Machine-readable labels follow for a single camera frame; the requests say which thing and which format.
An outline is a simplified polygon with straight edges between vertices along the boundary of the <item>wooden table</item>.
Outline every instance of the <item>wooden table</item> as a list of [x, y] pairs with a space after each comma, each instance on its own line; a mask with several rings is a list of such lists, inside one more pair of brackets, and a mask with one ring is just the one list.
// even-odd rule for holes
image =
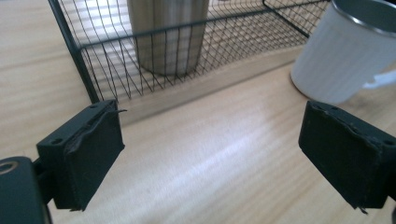
[[[1, 1], [0, 8], [0, 158], [35, 160], [35, 144], [90, 101], [49, 4]], [[140, 107], [121, 105], [130, 109], [122, 116], [126, 148], [87, 210], [51, 202], [53, 221], [390, 223], [392, 199], [368, 216], [353, 210], [299, 149], [307, 98], [290, 82], [291, 66], [257, 56], [217, 71], [219, 85], [205, 84], [214, 83], [208, 75], [190, 98], [180, 98], [189, 92], [180, 87]], [[244, 78], [221, 84], [235, 73]], [[395, 88], [386, 87], [340, 107], [396, 135], [394, 99]]]

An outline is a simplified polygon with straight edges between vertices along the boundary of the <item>wood grain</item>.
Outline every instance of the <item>wood grain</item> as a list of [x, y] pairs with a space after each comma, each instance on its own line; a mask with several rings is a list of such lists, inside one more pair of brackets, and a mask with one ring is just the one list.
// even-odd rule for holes
[[[0, 158], [35, 159], [35, 143], [89, 98], [48, 3], [0, 8]], [[87, 210], [51, 202], [54, 223], [391, 223], [393, 200], [368, 216], [353, 210], [304, 156], [297, 138], [307, 98], [290, 82], [287, 56], [260, 67], [264, 58], [140, 102], [158, 111], [150, 116], [130, 109], [124, 116], [140, 119], [124, 122], [126, 148]], [[390, 86], [340, 106], [396, 135], [395, 98]]]

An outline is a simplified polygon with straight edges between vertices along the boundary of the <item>white mug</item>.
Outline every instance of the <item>white mug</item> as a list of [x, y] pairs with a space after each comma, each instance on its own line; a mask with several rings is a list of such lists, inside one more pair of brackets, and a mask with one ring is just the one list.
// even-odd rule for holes
[[291, 69], [306, 96], [340, 104], [396, 62], [396, 6], [381, 0], [332, 0]]

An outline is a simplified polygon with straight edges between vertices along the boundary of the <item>black wire basket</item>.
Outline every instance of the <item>black wire basket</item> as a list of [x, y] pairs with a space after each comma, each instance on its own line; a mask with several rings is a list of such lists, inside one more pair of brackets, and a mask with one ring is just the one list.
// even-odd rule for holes
[[49, 3], [96, 103], [131, 100], [227, 63], [303, 45], [329, 1], [208, 0], [202, 20], [144, 32], [133, 32], [127, 0]]

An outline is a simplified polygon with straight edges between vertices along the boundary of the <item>screw hole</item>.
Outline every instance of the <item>screw hole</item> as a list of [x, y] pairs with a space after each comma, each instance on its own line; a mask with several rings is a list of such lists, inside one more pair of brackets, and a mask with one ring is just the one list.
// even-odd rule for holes
[[17, 161], [6, 161], [0, 164], [0, 175], [6, 174], [11, 172], [15, 168], [17, 168], [18, 162]]
[[395, 146], [395, 143], [392, 142], [392, 141], [389, 141], [389, 140], [385, 140], [384, 143], [385, 143], [385, 145], [388, 145], [388, 146], [391, 146], [391, 147]]
[[60, 144], [62, 141], [63, 141], [62, 138], [57, 138], [57, 139], [53, 139], [52, 141], [50, 141], [50, 143], [53, 145], [57, 145], [57, 144]]

